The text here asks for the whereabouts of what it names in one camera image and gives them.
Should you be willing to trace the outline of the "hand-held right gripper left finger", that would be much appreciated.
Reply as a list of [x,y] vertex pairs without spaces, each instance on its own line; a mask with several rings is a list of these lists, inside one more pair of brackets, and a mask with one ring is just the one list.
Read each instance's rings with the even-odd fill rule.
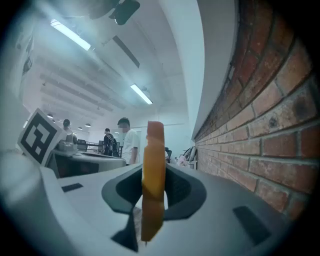
[[94,174],[58,179],[54,171],[40,170],[46,218],[41,237],[44,251],[55,256],[137,256],[134,219],[118,213],[102,196],[104,185],[141,168],[134,164]]

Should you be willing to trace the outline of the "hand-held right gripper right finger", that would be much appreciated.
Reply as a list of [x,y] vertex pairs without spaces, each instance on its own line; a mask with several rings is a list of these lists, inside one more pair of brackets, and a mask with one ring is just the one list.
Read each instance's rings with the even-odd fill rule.
[[202,182],[206,199],[187,219],[169,220],[147,244],[149,256],[268,256],[292,222],[238,183],[168,164]]

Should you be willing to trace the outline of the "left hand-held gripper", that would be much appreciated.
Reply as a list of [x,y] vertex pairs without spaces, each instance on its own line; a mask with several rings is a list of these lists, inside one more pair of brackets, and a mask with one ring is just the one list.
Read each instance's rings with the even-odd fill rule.
[[17,144],[37,165],[53,170],[55,176],[68,178],[111,171],[126,166],[119,157],[90,153],[80,146],[75,133],[59,127],[39,108],[32,114]]

